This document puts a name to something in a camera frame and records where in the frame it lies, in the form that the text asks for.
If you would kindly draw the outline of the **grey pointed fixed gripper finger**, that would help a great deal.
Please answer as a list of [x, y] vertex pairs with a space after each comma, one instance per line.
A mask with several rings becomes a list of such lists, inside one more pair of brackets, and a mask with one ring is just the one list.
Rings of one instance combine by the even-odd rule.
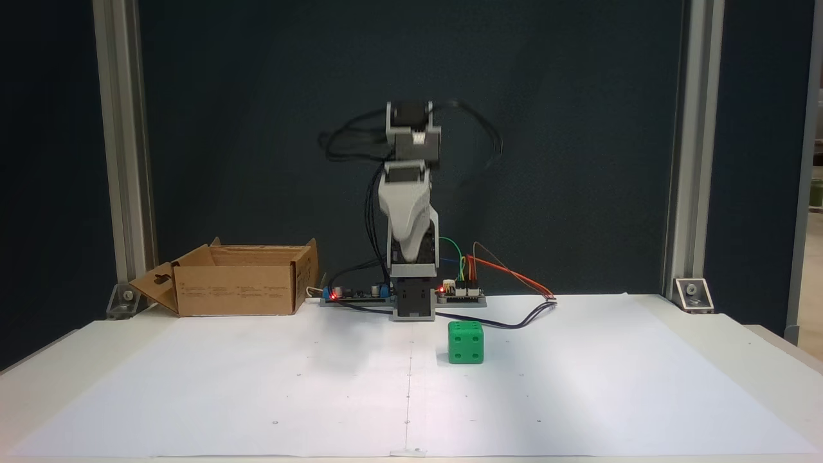
[[388, 219], [387, 245], [391, 260], [430, 260], [432, 211], [429, 204], [382, 204]]

